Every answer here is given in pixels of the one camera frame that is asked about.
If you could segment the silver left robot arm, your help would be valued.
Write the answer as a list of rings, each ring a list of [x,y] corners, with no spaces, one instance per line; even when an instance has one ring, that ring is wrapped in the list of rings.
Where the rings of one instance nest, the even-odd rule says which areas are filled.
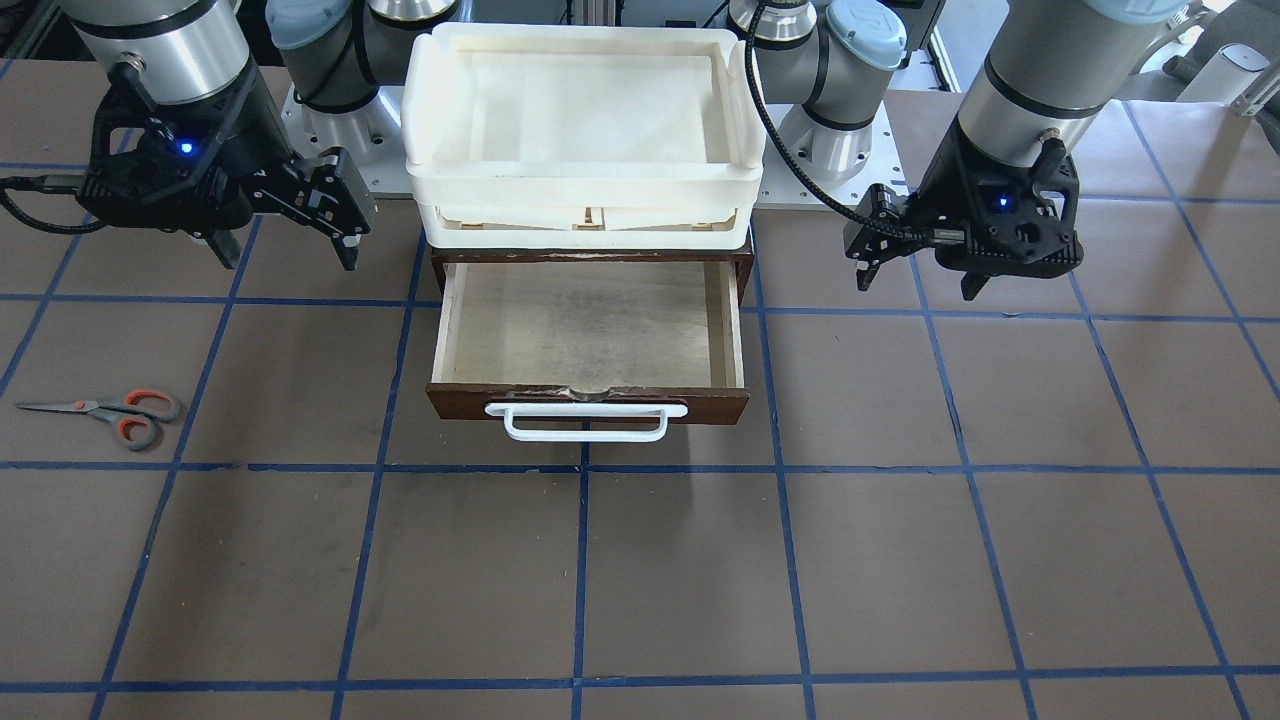
[[[908,54],[900,17],[878,1],[731,1],[726,24],[750,45],[759,115],[783,163],[846,217],[845,252],[868,290],[881,265],[923,249],[974,299],[1001,275],[1061,277],[1082,264],[1071,150],[1116,94],[1178,1],[1014,1],[919,188],[873,184],[851,208],[824,188],[855,176],[873,120]]]

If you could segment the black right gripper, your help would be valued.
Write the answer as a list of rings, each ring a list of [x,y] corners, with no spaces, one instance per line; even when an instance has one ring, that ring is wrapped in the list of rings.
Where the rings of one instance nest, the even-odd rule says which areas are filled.
[[[233,229],[274,213],[326,236],[343,269],[357,268],[376,201],[346,149],[292,151],[260,69],[179,104],[155,100],[136,68],[113,68],[108,78],[76,191],[86,211],[114,227],[204,234],[228,270],[243,252]]]

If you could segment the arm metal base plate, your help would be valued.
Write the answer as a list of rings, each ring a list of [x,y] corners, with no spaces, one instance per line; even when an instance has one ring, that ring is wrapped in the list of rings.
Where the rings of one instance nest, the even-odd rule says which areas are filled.
[[[364,108],[328,114],[305,106],[294,87],[282,111],[282,122],[294,150],[315,158],[323,150],[343,147],[364,177],[367,190],[383,199],[412,196],[402,138],[402,86],[384,86]]]
[[[814,158],[809,152],[813,138],[814,135],[806,132],[801,138],[785,143],[805,173],[841,204],[858,205],[870,184],[876,183],[891,186],[900,193],[905,191],[908,182],[883,102],[878,105],[873,122],[852,142],[829,143]],[[824,210],[826,205],[796,178],[772,141],[767,140],[755,208]]]

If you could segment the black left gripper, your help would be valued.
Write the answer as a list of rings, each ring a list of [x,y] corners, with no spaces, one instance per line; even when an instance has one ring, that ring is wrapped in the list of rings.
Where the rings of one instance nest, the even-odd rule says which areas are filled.
[[[855,209],[861,222],[845,225],[845,256],[856,264],[859,291],[870,288],[881,265],[916,251],[901,223],[905,200],[887,184],[872,184]],[[934,259],[964,273],[961,296],[972,302],[995,277],[1052,279],[1079,266],[1078,200],[1079,177],[1060,138],[1036,141],[1030,167],[1014,167],[951,127],[908,201],[908,224],[964,228],[964,240],[937,246]]]

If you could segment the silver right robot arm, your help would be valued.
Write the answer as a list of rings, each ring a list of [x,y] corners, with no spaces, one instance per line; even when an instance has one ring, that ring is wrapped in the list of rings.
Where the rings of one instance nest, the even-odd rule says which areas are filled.
[[[269,1],[292,79],[278,110],[232,1],[64,1],[108,73],[79,205],[105,225],[180,232],[221,265],[233,231],[275,214],[332,241],[353,270],[404,155],[398,95],[413,41],[466,1]]]

